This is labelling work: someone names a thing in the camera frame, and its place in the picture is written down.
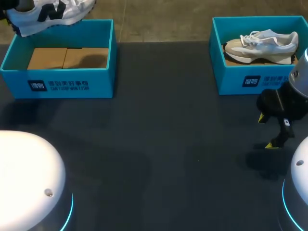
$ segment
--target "white sneaker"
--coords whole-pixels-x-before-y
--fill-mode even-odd
[[[291,64],[292,55],[298,47],[298,34],[276,34],[271,30],[253,31],[248,36],[240,36],[224,45],[225,52],[231,58],[245,64],[255,59],[267,59],[277,64]]]
[[[36,34],[54,25],[72,25],[83,19],[96,0],[35,0],[28,12],[7,10],[6,15],[15,32],[22,37]]]

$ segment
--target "blue led light ring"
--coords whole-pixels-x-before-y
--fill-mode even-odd
[[[306,61],[308,62],[308,54],[307,54],[307,49],[305,50],[305,57],[306,57]]]
[[[68,221],[70,220],[70,218],[71,218],[71,216],[72,216],[73,206],[74,206],[74,197],[73,197],[73,194],[72,194],[71,211],[69,212],[68,217],[67,217],[67,219],[66,219],[66,222],[65,222],[65,224],[63,225],[62,229],[60,229],[60,231],[64,231],[64,229],[66,228],[66,226],[67,226],[67,224],[68,224]]]
[[[284,182],[285,180],[283,181],[283,185],[282,185],[282,200],[283,200],[283,204],[284,204],[284,207],[285,207],[285,210],[287,211],[290,219],[293,221],[293,223],[299,228],[300,231],[304,231],[301,227],[299,227],[299,225],[295,222],[295,220],[293,219],[293,217],[291,216],[291,214],[289,213],[289,210],[287,208],[287,205],[285,204],[285,201],[284,201],[284,194],[283,194],[283,190],[284,190]]]

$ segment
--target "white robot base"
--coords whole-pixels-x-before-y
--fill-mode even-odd
[[[279,225],[282,231],[308,230],[308,137],[294,153],[282,185]]]
[[[0,231],[71,231],[74,198],[64,163],[43,138],[0,131]]]

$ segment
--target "cardboard insert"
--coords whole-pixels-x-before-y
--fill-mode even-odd
[[[106,68],[108,48],[35,48],[28,70]]]
[[[276,63],[272,63],[271,61],[269,60],[266,60],[266,59],[256,59],[254,60],[252,63],[250,64],[243,64],[243,63],[240,63],[238,62],[237,60],[231,58],[230,56],[228,56],[226,53],[225,53],[225,50],[223,49],[223,45],[221,46],[222,50],[223,50],[223,54],[225,56],[225,60],[226,60],[226,64],[227,66],[246,66],[246,65],[273,65],[273,64],[276,64]],[[297,57],[295,56],[295,58],[292,60],[292,64],[297,64],[298,63],[298,59]]]

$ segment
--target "white dome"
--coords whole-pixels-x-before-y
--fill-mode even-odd
[[[308,137],[301,142],[294,153],[291,174],[298,194],[308,205]]]
[[[37,225],[59,201],[64,183],[63,161],[49,142],[26,132],[0,131],[0,231]]]

